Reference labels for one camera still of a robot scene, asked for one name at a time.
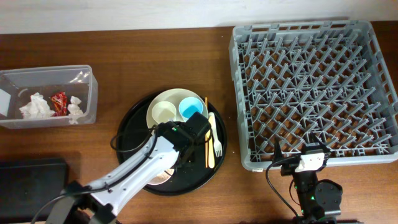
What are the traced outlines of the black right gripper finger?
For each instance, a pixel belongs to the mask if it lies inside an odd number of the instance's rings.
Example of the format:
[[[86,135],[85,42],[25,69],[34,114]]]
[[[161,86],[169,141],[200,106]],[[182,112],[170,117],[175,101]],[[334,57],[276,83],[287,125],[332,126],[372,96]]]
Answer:
[[[282,150],[280,148],[280,139],[278,137],[275,138],[275,143],[274,143],[274,155],[273,155],[273,160],[272,162],[279,162],[283,159],[282,155]]]
[[[308,145],[309,151],[321,151],[323,153],[330,153],[330,150],[326,147],[324,143],[321,142],[321,140],[318,139],[315,133],[309,134],[309,140],[310,140],[310,144]]]

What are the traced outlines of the cream plastic cup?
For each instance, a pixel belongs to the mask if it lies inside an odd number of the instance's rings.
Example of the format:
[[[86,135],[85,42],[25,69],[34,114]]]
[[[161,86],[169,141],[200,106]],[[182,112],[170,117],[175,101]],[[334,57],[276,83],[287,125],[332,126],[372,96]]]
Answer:
[[[151,111],[152,118],[158,124],[175,121],[177,109],[171,102],[161,101],[154,105]]]

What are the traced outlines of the pink small bowl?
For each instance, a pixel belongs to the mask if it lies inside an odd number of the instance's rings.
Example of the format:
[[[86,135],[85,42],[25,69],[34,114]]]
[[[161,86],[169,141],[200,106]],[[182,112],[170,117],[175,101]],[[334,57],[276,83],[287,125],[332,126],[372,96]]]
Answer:
[[[150,182],[148,182],[149,185],[160,185],[168,181],[171,176],[173,176],[175,170],[174,169],[167,169],[157,176],[155,176]]]

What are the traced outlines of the small white tissue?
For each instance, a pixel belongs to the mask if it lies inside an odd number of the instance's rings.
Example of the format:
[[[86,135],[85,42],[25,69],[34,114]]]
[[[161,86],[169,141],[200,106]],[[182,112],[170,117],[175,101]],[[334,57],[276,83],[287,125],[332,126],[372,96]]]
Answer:
[[[79,98],[71,96],[70,104],[67,106],[68,115],[71,117],[69,120],[70,124],[78,124],[77,119],[83,116],[83,111],[79,107],[80,103],[81,100]]]

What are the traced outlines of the red snack wrapper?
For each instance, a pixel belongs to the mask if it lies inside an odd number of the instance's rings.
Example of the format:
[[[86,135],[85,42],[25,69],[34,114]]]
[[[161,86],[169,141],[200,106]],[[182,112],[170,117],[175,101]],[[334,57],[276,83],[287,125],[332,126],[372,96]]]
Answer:
[[[67,96],[64,91],[56,93],[50,97],[51,102],[54,105],[54,116],[66,116],[67,115]]]

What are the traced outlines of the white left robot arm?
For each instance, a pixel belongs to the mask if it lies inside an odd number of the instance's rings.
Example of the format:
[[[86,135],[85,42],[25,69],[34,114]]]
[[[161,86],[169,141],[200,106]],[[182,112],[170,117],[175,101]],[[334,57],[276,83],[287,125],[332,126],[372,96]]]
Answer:
[[[134,154],[100,179],[71,183],[52,199],[47,223],[116,223],[123,207],[158,174],[184,165],[197,146],[209,144],[208,118],[194,113],[186,122],[168,121],[146,129]]]

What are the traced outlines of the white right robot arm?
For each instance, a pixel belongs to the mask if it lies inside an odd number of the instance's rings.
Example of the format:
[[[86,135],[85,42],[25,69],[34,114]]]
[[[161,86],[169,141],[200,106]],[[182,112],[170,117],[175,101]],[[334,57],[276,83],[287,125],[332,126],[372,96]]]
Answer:
[[[330,150],[314,133],[309,142],[295,157],[289,157],[281,165],[282,175],[291,175],[302,215],[294,218],[295,223],[336,223],[341,214],[340,203],[343,188],[328,179],[319,180],[330,157]]]

